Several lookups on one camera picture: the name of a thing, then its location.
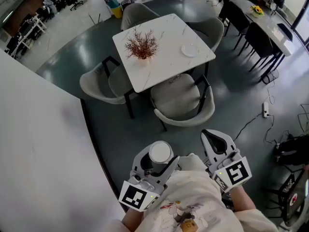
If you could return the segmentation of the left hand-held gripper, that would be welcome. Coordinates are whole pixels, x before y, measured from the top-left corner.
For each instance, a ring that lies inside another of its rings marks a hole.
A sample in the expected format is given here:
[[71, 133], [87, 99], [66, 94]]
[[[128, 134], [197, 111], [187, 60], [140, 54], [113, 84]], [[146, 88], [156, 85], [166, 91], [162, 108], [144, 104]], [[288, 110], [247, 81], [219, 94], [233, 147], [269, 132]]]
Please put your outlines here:
[[153, 170], [149, 156], [150, 145], [138, 153], [133, 161], [130, 178], [123, 182], [118, 201], [139, 212], [146, 211], [167, 188], [165, 184], [178, 166], [180, 156], [174, 156], [158, 173]]

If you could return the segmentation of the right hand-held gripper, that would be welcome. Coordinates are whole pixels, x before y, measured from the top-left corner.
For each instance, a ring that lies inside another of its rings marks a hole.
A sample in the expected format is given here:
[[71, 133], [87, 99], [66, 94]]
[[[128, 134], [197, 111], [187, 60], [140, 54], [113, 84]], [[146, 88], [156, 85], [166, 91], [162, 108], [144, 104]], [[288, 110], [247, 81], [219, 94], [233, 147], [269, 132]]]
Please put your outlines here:
[[[252, 177], [247, 158], [241, 156], [229, 135], [218, 130], [203, 129], [200, 138], [205, 155], [210, 161], [208, 172], [221, 192], [228, 193]], [[214, 161], [214, 154], [229, 155]]]

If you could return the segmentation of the white cup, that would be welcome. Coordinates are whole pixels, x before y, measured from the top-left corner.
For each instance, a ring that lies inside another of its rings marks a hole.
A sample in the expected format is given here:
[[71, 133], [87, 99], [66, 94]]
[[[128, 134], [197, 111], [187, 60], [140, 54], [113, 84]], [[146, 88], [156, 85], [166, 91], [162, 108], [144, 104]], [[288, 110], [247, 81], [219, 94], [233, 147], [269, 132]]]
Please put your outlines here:
[[171, 146], [165, 141], [152, 143], [148, 154], [151, 161], [156, 164], [167, 164], [174, 157]]

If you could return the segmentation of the white saucer plate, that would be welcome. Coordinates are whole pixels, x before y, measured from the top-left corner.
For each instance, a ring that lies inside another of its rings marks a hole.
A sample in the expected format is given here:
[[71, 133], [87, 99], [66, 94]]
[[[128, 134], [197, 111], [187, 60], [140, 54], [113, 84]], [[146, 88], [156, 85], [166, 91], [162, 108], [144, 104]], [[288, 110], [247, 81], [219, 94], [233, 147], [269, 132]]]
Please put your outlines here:
[[200, 50], [194, 44], [187, 44], [181, 46], [181, 52], [187, 57], [195, 58], [199, 55]]

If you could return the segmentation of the person's right forearm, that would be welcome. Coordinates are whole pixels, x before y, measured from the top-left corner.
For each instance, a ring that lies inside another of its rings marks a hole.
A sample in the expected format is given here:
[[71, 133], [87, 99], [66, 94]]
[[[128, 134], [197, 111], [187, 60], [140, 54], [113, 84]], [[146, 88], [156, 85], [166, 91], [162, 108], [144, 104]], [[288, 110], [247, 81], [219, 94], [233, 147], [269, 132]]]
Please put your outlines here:
[[236, 212], [253, 210], [255, 205], [242, 185], [238, 185], [229, 191]]

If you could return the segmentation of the person's left forearm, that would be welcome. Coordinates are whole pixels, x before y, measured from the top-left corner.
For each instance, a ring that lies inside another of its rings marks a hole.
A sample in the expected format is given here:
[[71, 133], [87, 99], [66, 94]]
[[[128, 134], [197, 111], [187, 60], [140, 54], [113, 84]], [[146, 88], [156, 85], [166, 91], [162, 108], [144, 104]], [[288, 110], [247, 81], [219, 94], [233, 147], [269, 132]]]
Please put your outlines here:
[[144, 212], [139, 212], [132, 208], [129, 208], [126, 212], [125, 216], [122, 219], [122, 224], [131, 232], [135, 232], [135, 230], [140, 226], [143, 220]]

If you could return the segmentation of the person's cream printed sweatshirt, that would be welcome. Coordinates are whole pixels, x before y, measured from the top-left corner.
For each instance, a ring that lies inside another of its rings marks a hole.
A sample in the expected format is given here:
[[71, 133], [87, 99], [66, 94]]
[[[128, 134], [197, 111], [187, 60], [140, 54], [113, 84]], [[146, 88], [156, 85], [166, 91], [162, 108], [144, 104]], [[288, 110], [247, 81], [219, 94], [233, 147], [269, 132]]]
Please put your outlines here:
[[[258, 209], [236, 212], [222, 202], [221, 190], [199, 156], [181, 157], [163, 195], [144, 212], [135, 232], [278, 232]], [[114, 220], [109, 232], [131, 232]]]

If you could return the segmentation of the white marble square table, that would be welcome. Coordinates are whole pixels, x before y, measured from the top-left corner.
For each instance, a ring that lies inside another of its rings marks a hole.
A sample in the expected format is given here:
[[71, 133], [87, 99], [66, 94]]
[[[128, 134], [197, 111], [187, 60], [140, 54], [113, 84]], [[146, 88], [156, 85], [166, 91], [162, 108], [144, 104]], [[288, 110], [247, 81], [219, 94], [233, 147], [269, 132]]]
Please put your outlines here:
[[[204, 41], [176, 14], [165, 15], [136, 27], [143, 33], [152, 30], [158, 40], [158, 52], [150, 60], [126, 58], [126, 39], [132, 35], [134, 27], [114, 35], [112, 39], [137, 93], [216, 58]], [[199, 48], [197, 57], [190, 58], [181, 52], [181, 46], [187, 44]]]

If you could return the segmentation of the black dining chair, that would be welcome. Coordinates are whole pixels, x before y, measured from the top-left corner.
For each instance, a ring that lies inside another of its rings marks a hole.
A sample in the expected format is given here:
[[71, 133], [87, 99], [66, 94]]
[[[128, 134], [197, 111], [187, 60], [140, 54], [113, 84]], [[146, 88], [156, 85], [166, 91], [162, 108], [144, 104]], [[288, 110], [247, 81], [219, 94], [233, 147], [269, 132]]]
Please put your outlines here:
[[229, 22], [227, 24], [224, 36], [227, 35], [230, 25], [233, 25], [239, 32], [239, 39], [234, 47], [235, 50], [239, 42], [241, 41], [242, 37], [246, 35], [250, 25], [250, 21], [248, 20], [245, 13], [232, 1], [228, 3], [228, 11], [226, 18], [229, 20]]
[[286, 37], [292, 42], [293, 41], [293, 35], [289, 31], [289, 29], [283, 23], [278, 23], [277, 25], [284, 32]]
[[261, 60], [265, 61], [270, 56], [272, 56], [271, 60], [274, 60], [280, 54], [280, 50], [272, 43], [270, 37], [255, 22], [249, 25], [245, 39], [259, 56], [259, 60], [251, 67], [250, 72]]

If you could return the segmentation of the reddish brown potted plant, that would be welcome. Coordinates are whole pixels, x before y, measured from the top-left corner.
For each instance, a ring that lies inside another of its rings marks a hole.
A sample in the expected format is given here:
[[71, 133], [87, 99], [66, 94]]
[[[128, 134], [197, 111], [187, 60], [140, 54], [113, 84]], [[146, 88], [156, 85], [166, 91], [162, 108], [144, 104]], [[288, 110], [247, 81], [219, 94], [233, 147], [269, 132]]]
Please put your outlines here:
[[137, 59], [150, 59], [156, 55], [159, 49], [157, 38], [153, 31], [147, 33], [138, 31], [137, 27], [133, 29], [132, 35], [126, 39], [125, 50], [126, 58], [136, 57]]

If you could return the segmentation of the long grey table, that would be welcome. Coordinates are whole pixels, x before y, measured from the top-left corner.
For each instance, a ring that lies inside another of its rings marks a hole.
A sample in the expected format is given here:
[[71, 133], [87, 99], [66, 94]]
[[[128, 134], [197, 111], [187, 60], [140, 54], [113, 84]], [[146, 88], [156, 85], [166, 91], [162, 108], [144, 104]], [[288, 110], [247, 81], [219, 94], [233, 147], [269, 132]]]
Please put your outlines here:
[[293, 41], [291, 42], [284, 32], [278, 27], [277, 23], [273, 19], [264, 14], [262, 17], [255, 17], [252, 15], [250, 6], [253, 4], [249, 0], [231, 0], [235, 3], [245, 15], [252, 21], [255, 22], [275, 43], [275, 45], [283, 52], [283, 54], [288, 57], [292, 55], [295, 51], [295, 46]]

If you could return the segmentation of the yellow sunflower arrangement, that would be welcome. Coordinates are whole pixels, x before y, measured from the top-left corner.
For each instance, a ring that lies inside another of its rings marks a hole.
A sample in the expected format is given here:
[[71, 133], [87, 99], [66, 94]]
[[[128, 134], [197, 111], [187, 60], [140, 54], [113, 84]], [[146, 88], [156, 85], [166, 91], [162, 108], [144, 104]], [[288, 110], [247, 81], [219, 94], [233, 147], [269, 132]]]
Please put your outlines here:
[[257, 18], [264, 16], [264, 12], [259, 6], [252, 5], [252, 6], [250, 6], [250, 9], [252, 11], [253, 16], [255, 16]]

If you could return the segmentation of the yellow bin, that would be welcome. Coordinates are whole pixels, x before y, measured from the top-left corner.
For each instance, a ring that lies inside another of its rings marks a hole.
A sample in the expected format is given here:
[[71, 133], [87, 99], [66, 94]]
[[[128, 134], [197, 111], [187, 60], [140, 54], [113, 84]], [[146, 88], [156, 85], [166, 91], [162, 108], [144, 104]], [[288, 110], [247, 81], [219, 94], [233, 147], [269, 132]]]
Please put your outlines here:
[[121, 5], [119, 5], [119, 6], [115, 7], [115, 8], [111, 8], [111, 11], [112, 11], [113, 15], [114, 15], [116, 18], [118, 18], [118, 19], [122, 18], [123, 12], [122, 12], [122, 7], [121, 7]]

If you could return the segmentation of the black office chair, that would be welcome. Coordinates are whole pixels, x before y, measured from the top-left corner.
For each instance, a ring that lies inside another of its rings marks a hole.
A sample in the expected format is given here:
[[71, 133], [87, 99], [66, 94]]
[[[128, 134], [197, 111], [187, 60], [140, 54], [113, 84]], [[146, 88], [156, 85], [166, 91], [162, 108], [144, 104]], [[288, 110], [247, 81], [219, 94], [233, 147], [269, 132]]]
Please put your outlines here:
[[71, 1], [71, 7], [70, 10], [72, 11], [73, 9], [76, 10], [78, 5], [83, 5], [83, 1], [82, 0], [70, 0]]

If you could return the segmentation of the white office desk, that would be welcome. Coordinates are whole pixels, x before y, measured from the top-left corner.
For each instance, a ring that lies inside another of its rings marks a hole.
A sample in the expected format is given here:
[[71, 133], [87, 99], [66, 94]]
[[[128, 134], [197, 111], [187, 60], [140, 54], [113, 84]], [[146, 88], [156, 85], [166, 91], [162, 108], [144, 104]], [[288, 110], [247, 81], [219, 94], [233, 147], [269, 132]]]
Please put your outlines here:
[[24, 48], [31, 49], [31, 42], [34, 41], [30, 36], [46, 33], [47, 26], [42, 22], [38, 15], [35, 15], [30, 20], [26, 20], [21, 27], [22, 32], [18, 33], [17, 44], [9, 51], [9, 55], [16, 57], [18, 50]]

